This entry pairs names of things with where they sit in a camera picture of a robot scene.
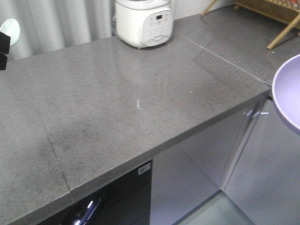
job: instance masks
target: black dishwasher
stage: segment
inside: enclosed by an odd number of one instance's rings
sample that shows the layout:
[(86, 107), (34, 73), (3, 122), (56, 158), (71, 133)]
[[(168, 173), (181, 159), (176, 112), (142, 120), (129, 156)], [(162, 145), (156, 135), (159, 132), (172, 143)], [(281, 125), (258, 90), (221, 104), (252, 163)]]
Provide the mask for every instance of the black dishwasher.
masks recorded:
[(149, 225), (149, 161), (39, 225)]

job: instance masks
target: bamboo rack leg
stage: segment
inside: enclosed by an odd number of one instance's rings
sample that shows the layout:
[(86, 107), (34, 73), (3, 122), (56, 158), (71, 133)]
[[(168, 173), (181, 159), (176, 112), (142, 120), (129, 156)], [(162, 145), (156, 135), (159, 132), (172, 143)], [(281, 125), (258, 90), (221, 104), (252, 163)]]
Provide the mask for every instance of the bamboo rack leg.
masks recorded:
[(201, 15), (206, 15), (208, 10), (217, 2), (217, 0), (212, 0), (210, 5), (207, 6), (207, 8), (204, 10), (204, 12), (201, 13)]
[(293, 29), (293, 27), (295, 25), (297, 25), (297, 23), (300, 22), (300, 13), (290, 22), (289, 25), (287, 25), (287, 27), (267, 46), (268, 50), (273, 49), (278, 42), (280, 42), (286, 35), (288, 32), (291, 31), (291, 29)]

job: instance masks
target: scratch mark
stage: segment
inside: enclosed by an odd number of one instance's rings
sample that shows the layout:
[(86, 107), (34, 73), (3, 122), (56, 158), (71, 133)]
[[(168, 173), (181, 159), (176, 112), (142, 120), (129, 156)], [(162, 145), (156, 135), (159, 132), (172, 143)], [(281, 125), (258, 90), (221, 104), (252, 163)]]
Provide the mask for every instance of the scratch mark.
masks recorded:
[(140, 99), (139, 98), (136, 99), (136, 106), (137, 106), (137, 109), (142, 110), (142, 108), (140, 108)]

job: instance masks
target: dish rack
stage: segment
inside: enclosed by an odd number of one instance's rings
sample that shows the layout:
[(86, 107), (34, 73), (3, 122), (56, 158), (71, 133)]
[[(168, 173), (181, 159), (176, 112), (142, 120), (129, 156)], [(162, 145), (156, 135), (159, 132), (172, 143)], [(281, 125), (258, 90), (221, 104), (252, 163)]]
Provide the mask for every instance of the dish rack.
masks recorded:
[[(201, 15), (206, 15), (216, 2), (217, 0), (213, 0)], [(267, 46), (268, 50), (273, 49), (291, 29), (300, 30), (300, 0), (235, 0), (234, 3), (236, 10), (243, 7), (287, 24), (287, 27)]]

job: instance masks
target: gray cabinet door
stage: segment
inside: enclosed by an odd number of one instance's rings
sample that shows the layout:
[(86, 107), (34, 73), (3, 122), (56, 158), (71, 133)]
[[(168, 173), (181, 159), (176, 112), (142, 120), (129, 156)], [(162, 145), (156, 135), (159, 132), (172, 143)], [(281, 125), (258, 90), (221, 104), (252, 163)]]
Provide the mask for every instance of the gray cabinet door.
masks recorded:
[(151, 225), (171, 225), (220, 189), (255, 105), (153, 158)]
[(257, 225), (300, 224), (300, 136), (268, 101), (225, 193)]

